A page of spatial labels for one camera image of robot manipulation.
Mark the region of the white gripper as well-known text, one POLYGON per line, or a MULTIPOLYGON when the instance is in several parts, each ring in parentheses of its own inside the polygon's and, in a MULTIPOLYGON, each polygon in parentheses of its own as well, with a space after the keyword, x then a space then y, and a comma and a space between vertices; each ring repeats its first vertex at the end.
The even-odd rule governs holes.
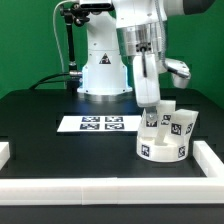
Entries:
POLYGON ((145 58, 135 56, 133 76, 137 105, 146 108, 146 120, 149 123, 156 122, 155 106, 160 101, 160 90, 155 55, 146 54, 145 58))

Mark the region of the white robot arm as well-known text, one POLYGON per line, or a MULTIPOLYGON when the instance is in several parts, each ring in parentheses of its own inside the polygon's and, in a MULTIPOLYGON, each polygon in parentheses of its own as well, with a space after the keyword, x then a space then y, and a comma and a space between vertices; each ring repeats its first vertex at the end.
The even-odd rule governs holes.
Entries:
POLYGON ((126 87, 121 58, 133 66, 139 107, 149 121, 157 119, 160 102, 158 76, 172 74, 178 88, 187 86, 191 74, 182 62, 167 59, 165 22, 169 16, 205 12, 215 0, 79 0, 89 24, 88 61, 83 90, 95 96, 119 94, 126 87))

